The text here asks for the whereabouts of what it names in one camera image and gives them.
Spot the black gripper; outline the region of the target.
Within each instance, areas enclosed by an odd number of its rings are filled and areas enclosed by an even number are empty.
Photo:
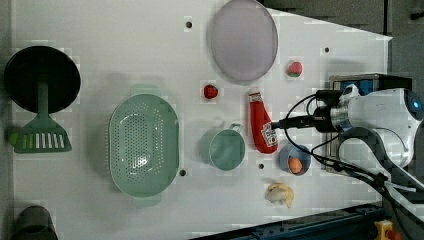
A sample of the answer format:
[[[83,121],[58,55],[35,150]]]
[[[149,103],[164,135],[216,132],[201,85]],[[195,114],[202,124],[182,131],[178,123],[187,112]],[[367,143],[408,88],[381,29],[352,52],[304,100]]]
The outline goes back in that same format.
[[[331,121],[330,112],[339,103],[341,90],[318,90],[315,94],[309,95],[296,103],[284,119],[271,123],[272,129],[291,129],[291,128],[315,128],[320,133],[333,133],[336,128]],[[290,117],[291,112],[302,102],[310,99],[323,102],[324,105],[316,108],[312,114],[307,113],[303,116]]]

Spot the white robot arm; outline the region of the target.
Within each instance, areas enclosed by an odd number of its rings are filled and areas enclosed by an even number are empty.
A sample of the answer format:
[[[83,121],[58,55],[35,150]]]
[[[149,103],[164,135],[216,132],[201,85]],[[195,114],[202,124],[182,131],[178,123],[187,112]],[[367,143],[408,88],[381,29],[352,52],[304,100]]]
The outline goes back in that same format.
[[[374,91],[367,95],[351,84],[341,90],[319,90],[312,97],[323,105],[314,113],[273,122],[273,129],[314,128],[336,133],[337,166],[382,173],[397,185],[421,191],[423,184],[409,174],[414,141],[423,121],[423,104],[405,88]]]

